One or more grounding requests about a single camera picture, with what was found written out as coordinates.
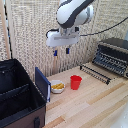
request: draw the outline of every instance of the electronic device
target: electronic device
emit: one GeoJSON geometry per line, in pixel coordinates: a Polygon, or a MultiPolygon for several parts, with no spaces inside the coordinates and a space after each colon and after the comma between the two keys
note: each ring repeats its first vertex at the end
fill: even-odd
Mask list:
{"type": "Polygon", "coordinates": [[[97,42],[92,63],[128,78],[128,41],[110,38],[97,42]]]}

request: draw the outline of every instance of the white wall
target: white wall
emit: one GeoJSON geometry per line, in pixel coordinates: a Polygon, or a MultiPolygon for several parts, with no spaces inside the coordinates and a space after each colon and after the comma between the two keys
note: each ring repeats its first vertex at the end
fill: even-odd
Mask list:
{"type": "Polygon", "coordinates": [[[127,31],[127,34],[126,34],[126,36],[125,36],[125,40],[128,41],[128,31],[127,31]]]}

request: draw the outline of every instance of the yellow food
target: yellow food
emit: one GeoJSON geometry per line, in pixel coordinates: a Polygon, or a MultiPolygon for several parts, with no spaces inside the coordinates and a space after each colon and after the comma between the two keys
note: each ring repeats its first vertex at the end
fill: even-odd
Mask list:
{"type": "Polygon", "coordinates": [[[62,89],[64,88],[64,84],[60,83],[60,84],[56,84],[56,85],[53,85],[51,86],[53,89],[62,89]]]}

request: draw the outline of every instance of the black bin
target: black bin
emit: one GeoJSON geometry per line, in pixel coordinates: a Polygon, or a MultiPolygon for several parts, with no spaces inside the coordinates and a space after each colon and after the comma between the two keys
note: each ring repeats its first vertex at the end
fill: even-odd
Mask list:
{"type": "Polygon", "coordinates": [[[42,128],[46,100],[16,59],[0,62],[0,128],[42,128]]]}

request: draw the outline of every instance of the small bowl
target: small bowl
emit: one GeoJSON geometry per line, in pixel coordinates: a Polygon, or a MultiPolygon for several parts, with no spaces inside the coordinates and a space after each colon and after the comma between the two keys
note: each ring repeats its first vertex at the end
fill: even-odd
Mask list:
{"type": "MultiPolygon", "coordinates": [[[[62,82],[60,80],[52,80],[52,81],[50,81],[50,83],[51,83],[51,86],[56,85],[56,84],[60,84],[60,83],[64,84],[64,82],[62,82]]],[[[62,89],[53,89],[53,88],[51,88],[51,91],[53,93],[61,93],[61,92],[63,92],[64,88],[62,88],[62,89]]]]}

